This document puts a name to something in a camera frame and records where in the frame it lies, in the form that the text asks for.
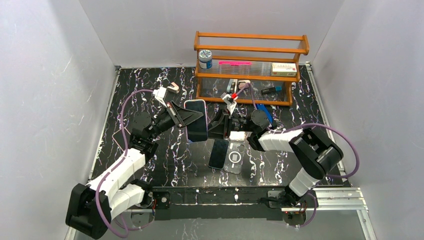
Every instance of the white robot arm segment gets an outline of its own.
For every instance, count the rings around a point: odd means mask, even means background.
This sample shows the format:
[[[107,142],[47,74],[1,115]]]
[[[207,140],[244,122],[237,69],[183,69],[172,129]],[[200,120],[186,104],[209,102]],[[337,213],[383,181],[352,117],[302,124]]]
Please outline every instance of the white robot arm segment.
[[[106,180],[102,183],[100,191],[105,191],[105,195],[109,199],[109,204],[112,206],[114,195],[121,188],[134,173],[141,169],[146,164],[145,155],[139,150],[131,148],[128,149],[125,160],[112,171],[112,169],[121,161],[124,154],[118,158],[106,171],[104,171],[96,179],[90,181],[90,189],[96,190],[102,178],[110,173]]]
[[[119,190],[110,203],[112,219],[131,206],[141,203],[144,195],[145,191],[134,184],[128,184],[124,189]]]
[[[302,133],[302,129],[282,133],[281,131],[267,131],[259,138],[259,143],[263,150],[292,152],[289,142]]]

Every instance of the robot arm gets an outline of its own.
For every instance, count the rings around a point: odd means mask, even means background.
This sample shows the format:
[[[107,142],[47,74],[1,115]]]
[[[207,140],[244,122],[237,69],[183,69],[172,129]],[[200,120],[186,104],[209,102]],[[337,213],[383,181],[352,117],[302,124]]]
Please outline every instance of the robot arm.
[[[230,131],[252,132],[247,138],[252,149],[294,153],[302,169],[286,186],[283,196],[283,200],[293,206],[344,156],[342,150],[316,126],[288,132],[269,130],[270,122],[264,111],[254,110],[250,116],[242,117],[233,114],[237,96],[224,93],[221,97],[227,106],[211,120],[209,137],[223,139],[228,138]]]
[[[102,237],[108,228],[96,206],[95,195],[99,185],[100,208],[110,223],[123,211],[143,202],[145,191],[151,188],[148,183],[136,179],[121,189],[128,178],[141,169],[146,164],[146,160],[155,154],[158,147],[155,138],[173,126],[182,128],[203,116],[203,113],[184,109],[173,101],[163,101],[166,92],[166,89],[165,91],[163,89],[164,87],[161,87],[155,92],[155,98],[162,100],[159,102],[166,106],[165,110],[157,118],[152,118],[151,124],[143,130],[133,129],[126,155],[123,154],[106,171],[87,185],[77,184],[72,189],[65,219],[68,226],[94,239]]]

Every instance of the marker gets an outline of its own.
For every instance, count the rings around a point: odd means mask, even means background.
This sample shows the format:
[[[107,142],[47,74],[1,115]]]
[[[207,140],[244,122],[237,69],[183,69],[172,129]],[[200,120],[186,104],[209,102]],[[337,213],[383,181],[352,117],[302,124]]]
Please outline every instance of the marker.
[[[252,65],[250,61],[219,61],[219,65],[241,66]]]
[[[275,86],[275,87],[262,89],[260,92],[262,93],[262,95],[266,95],[266,94],[272,94],[272,93],[276,93],[280,91],[281,91],[281,86]]]

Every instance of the smartphone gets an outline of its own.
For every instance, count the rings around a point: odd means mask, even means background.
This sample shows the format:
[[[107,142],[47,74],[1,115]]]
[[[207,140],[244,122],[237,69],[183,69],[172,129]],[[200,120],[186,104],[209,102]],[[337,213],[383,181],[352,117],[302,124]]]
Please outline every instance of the smartphone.
[[[213,169],[223,169],[227,158],[228,145],[227,140],[215,139],[213,142],[212,152],[209,158],[209,167]]]
[[[184,108],[203,113],[203,116],[185,127],[188,142],[202,142],[208,140],[208,123],[206,102],[202,99],[187,100]]]

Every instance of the white clip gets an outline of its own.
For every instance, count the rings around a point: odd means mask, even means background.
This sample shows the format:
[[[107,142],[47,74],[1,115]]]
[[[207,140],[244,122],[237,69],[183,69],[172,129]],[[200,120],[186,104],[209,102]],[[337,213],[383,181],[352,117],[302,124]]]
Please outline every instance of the white clip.
[[[171,82],[171,86],[168,86],[166,90],[177,94],[180,92],[180,87],[175,82]]]
[[[159,87],[159,89],[155,89],[153,90],[153,96],[156,100],[159,101],[160,104],[162,104],[163,106],[167,106],[165,104],[164,98],[167,95],[167,89],[164,88],[163,86]]]
[[[251,84],[251,81],[250,80],[238,80],[238,89],[239,90],[242,89],[246,84]]]
[[[233,112],[234,112],[234,110],[236,109],[236,106],[237,106],[237,102],[236,102],[236,99],[238,98],[237,96],[233,99],[232,97],[231,97],[231,95],[230,94],[228,94],[228,93],[223,93],[222,95],[221,95],[221,98],[222,98],[222,100],[224,100],[224,102],[226,103],[226,109],[228,110],[228,112],[229,112],[229,115],[230,115],[230,117],[231,117],[231,115],[233,115]]]

